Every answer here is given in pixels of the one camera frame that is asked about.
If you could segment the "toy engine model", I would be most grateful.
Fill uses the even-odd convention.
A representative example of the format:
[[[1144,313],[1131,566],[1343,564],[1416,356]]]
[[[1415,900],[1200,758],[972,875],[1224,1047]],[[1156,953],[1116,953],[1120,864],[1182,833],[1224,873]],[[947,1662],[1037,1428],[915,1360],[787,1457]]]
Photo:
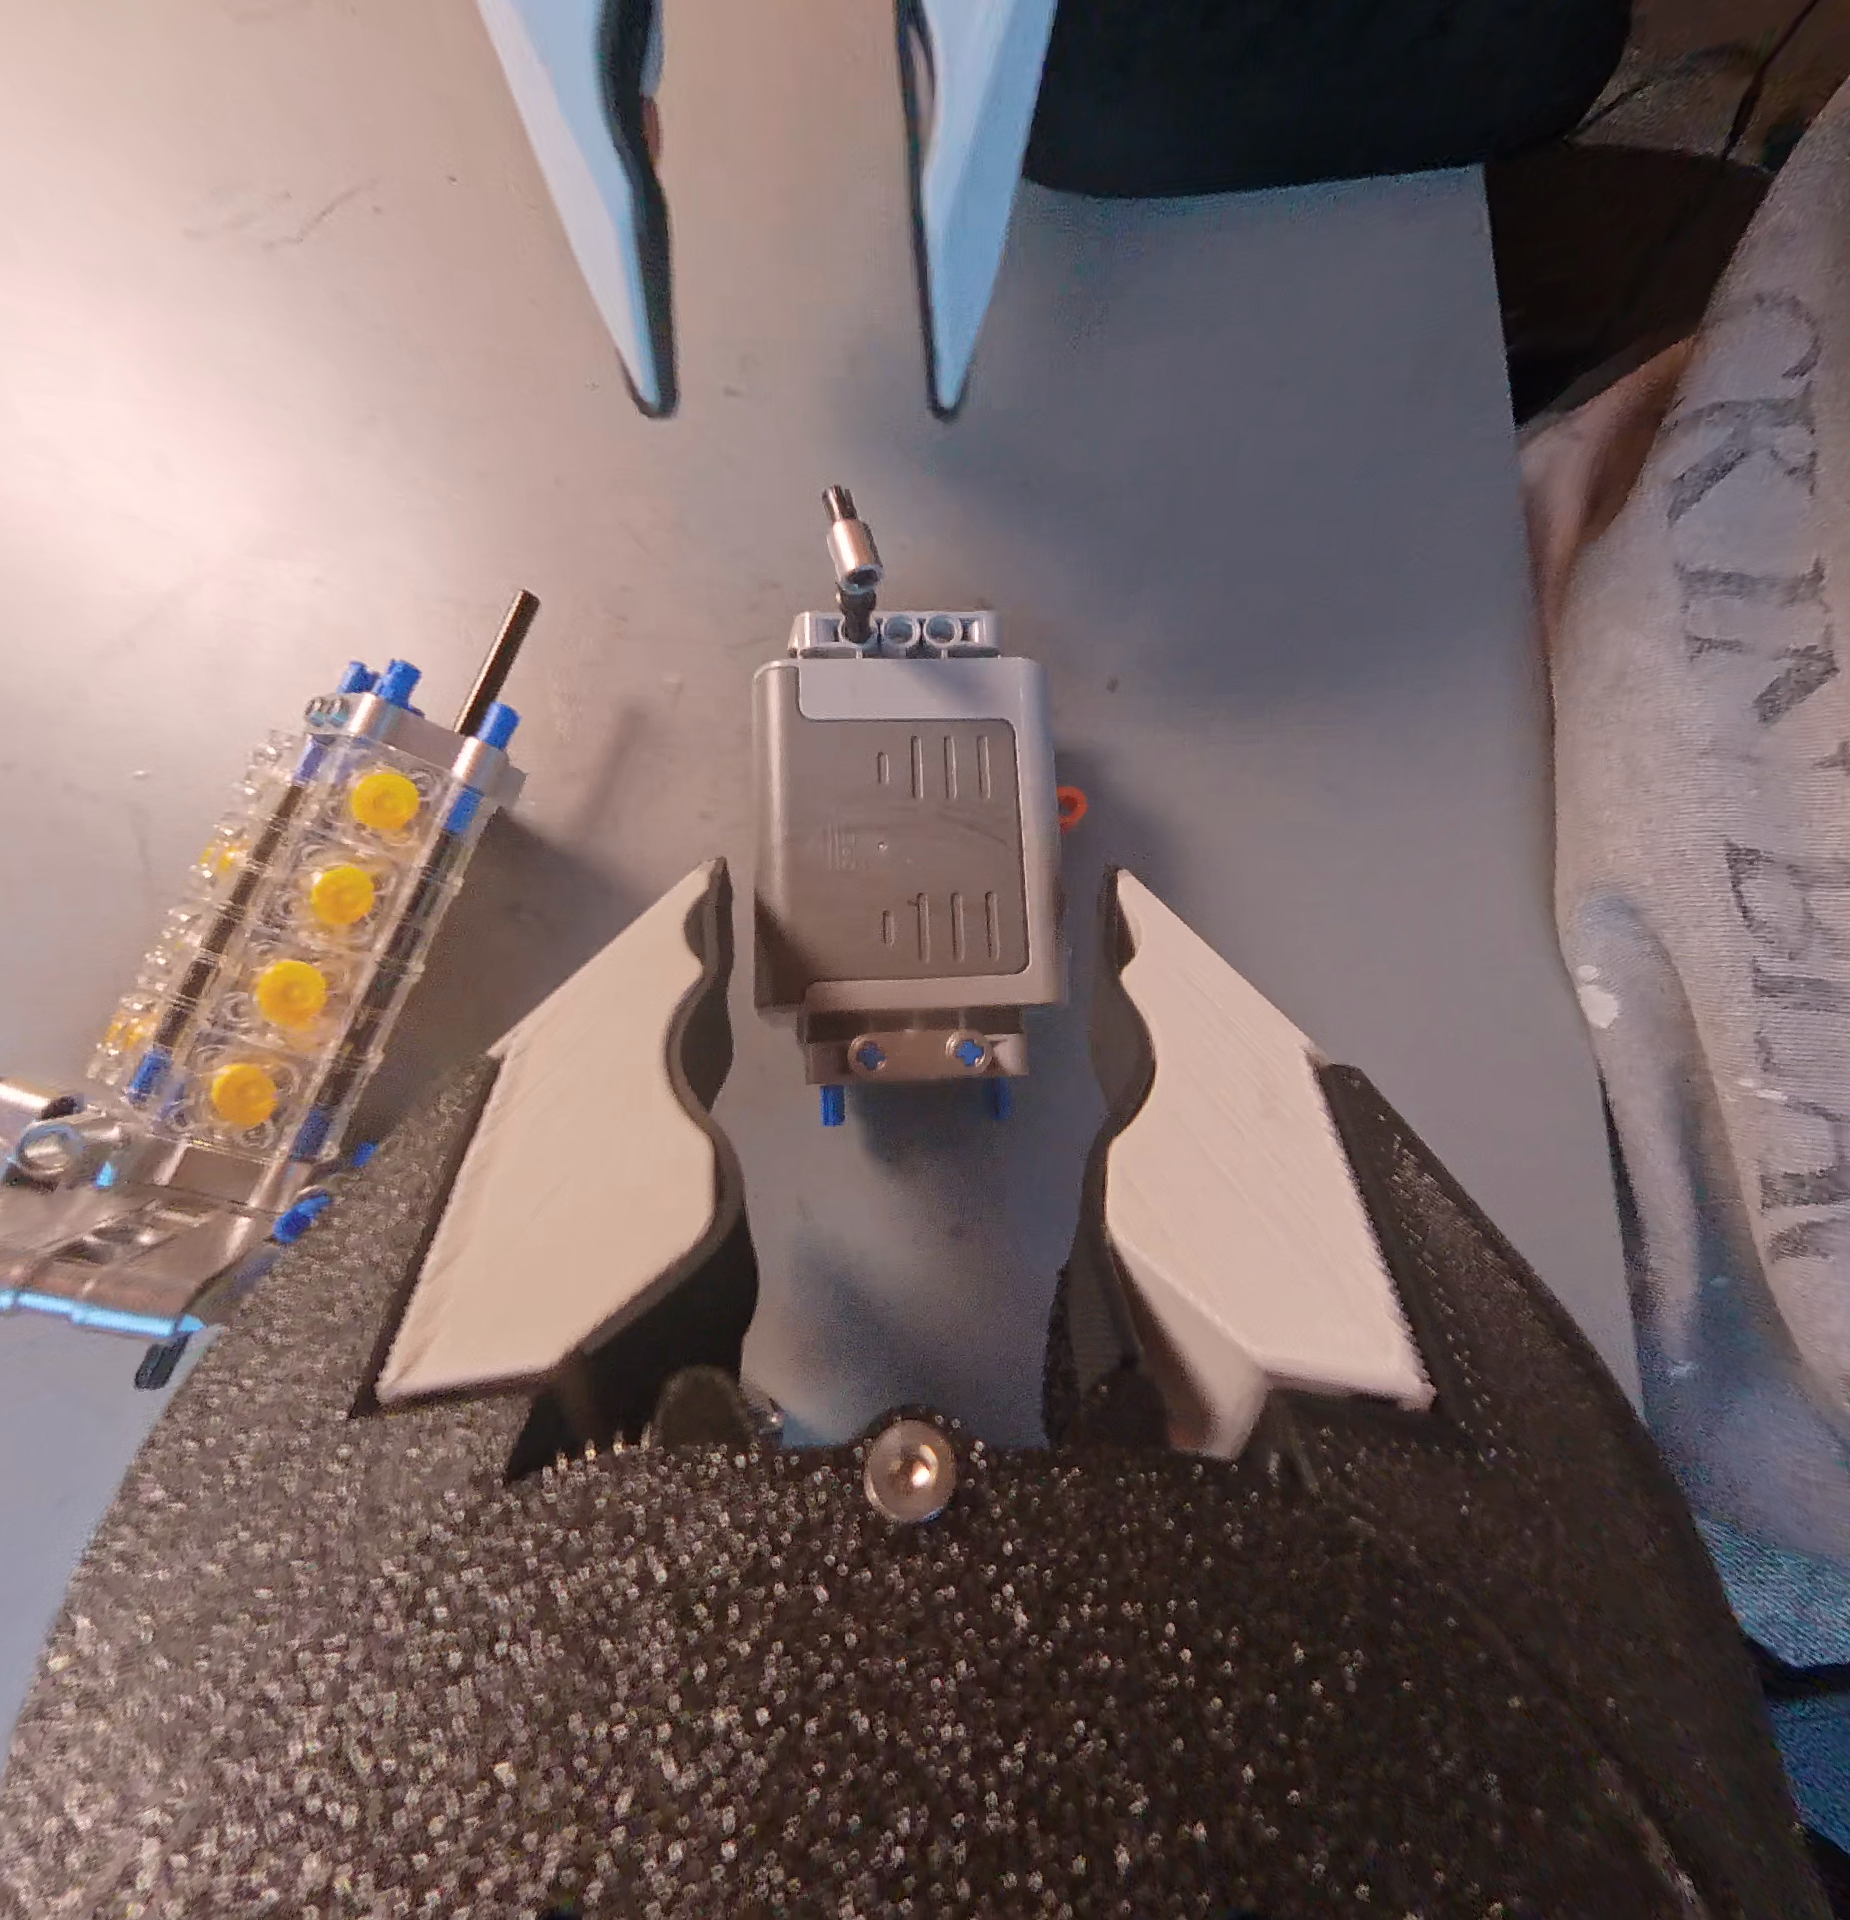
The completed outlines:
[[[502,690],[537,609],[447,724],[413,662],[351,662],[249,758],[81,1086],[0,1077],[0,1316],[143,1341],[162,1387],[371,1155],[354,1104],[524,784]]]

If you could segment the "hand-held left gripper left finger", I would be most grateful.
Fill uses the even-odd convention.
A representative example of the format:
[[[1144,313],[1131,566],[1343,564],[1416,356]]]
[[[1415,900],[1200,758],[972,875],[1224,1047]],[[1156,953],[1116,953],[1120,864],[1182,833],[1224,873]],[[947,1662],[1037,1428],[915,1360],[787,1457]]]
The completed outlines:
[[[539,1387],[651,1411],[682,1369],[740,1372],[751,1233],[712,1115],[734,946],[726,862],[703,860],[493,1043],[382,1404]]]

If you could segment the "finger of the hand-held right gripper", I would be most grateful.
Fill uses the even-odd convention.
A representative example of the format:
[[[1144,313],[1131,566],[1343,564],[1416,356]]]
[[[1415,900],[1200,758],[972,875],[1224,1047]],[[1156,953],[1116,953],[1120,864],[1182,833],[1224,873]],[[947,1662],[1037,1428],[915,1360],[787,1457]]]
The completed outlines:
[[[922,366],[937,415],[960,411],[1055,13],[1055,2],[897,7]]]
[[[659,180],[662,2],[481,2],[578,269],[641,414],[677,409],[673,230]]]

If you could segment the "grey battery box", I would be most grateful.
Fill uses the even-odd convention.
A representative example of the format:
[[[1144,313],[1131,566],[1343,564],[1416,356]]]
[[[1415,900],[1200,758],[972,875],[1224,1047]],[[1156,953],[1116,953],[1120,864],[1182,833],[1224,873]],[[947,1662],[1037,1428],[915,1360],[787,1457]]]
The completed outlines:
[[[795,616],[751,683],[753,1003],[791,1023],[822,1123],[850,1090],[1032,1071],[1067,1002],[1059,784],[1046,668],[993,611]]]

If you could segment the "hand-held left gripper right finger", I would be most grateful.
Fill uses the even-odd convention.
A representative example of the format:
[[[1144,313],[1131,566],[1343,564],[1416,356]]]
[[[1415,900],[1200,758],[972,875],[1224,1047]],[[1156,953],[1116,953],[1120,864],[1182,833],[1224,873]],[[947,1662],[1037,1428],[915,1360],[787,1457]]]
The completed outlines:
[[[1132,872],[1101,883],[1091,1060],[1070,1442],[1236,1460],[1277,1393],[1429,1411],[1323,1056]]]

